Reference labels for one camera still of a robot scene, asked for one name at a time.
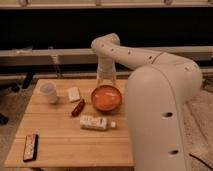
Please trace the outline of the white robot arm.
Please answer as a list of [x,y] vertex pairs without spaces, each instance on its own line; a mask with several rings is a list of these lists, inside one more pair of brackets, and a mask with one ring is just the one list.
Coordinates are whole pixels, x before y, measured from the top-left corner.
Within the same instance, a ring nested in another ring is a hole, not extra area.
[[94,53],[132,70],[124,93],[135,171],[191,171],[183,105],[201,89],[191,59],[124,47],[112,33],[91,43]]

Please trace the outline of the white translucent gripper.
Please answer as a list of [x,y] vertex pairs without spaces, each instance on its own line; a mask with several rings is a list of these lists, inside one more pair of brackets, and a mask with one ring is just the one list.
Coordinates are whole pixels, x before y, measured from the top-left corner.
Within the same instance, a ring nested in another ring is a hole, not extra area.
[[116,86],[116,77],[109,77],[109,78],[104,78],[101,77],[100,75],[97,76],[97,86],[100,87],[102,85],[110,85],[110,86]]

